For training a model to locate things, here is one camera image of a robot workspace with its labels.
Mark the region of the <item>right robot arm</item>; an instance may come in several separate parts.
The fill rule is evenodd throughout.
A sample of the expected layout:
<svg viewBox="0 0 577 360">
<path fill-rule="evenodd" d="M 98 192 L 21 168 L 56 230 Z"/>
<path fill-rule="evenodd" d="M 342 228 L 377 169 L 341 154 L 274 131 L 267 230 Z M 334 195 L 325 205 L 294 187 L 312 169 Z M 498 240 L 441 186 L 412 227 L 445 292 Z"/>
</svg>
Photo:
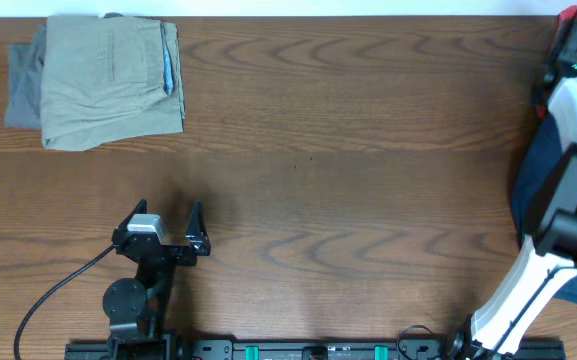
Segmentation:
<svg viewBox="0 0 577 360">
<path fill-rule="evenodd" d="M 562 359 L 525 332 L 554 297 L 577 302 L 577 6 L 562 11 L 534 86 L 541 120 L 512 192 L 520 252 L 493 296 L 441 346 L 441 359 Z"/>
</svg>

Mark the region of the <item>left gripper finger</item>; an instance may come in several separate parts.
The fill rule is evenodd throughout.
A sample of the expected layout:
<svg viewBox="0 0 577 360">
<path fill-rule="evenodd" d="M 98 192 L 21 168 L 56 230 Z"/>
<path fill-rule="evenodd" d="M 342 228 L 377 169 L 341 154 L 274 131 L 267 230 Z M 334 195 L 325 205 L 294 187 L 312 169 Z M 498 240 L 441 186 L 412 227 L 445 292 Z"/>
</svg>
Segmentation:
<svg viewBox="0 0 577 360">
<path fill-rule="evenodd" d="M 131 213 L 126 217 L 126 224 L 129 224 L 132 218 L 137 214 L 146 214 L 147 213 L 147 201 L 145 199 L 141 199 L 135 208 L 131 211 Z"/>
<path fill-rule="evenodd" d="M 196 201 L 193 205 L 185 238 L 196 256 L 210 255 L 211 243 L 204 224 L 203 208 L 200 201 Z"/>
</svg>

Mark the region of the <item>dark blue shorts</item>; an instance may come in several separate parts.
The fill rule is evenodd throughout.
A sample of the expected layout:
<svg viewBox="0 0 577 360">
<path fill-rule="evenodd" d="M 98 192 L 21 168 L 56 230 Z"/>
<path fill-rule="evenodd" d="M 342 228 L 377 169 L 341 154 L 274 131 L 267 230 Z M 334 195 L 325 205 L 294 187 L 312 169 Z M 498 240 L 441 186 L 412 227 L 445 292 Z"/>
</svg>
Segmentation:
<svg viewBox="0 0 577 360">
<path fill-rule="evenodd" d="M 548 115 L 539 125 L 525 153 L 511 193 L 511 211 L 519 246 L 524 239 L 525 217 L 533 197 L 563 154 L 555 119 Z M 577 304 L 577 277 L 568 281 L 555 298 Z"/>
</svg>

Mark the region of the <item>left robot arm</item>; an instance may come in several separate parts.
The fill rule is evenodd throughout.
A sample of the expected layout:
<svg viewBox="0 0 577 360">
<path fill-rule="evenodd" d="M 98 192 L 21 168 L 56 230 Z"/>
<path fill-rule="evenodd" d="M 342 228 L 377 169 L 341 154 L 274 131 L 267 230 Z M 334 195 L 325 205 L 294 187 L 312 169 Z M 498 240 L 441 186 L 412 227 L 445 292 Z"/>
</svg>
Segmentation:
<svg viewBox="0 0 577 360">
<path fill-rule="evenodd" d="M 112 248 L 137 264 L 136 275 L 112 283 L 104 293 L 109 318 L 111 359 L 186 359 L 178 337 L 163 328 L 176 269 L 192 267 L 211 253 L 202 204 L 194 203 L 186 245 L 166 245 L 159 215 L 147 212 L 142 199 L 115 228 Z"/>
</svg>

